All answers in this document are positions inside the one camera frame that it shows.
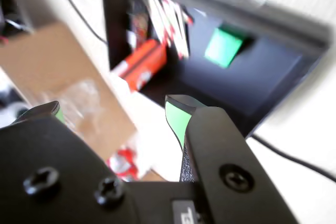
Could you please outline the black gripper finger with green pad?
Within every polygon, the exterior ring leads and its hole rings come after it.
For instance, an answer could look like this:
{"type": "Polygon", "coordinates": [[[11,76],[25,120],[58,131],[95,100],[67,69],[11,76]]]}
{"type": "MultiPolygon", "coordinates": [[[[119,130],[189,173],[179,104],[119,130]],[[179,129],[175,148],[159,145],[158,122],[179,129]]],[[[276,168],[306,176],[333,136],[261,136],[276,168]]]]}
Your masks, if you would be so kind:
{"type": "Polygon", "coordinates": [[[190,119],[184,141],[194,178],[207,204],[210,223],[297,223],[279,191],[222,108],[188,95],[165,97],[166,120],[176,130],[169,107],[190,119]]]}
{"type": "Polygon", "coordinates": [[[139,223],[123,183],[60,112],[42,104],[1,129],[1,223],[139,223]]]}

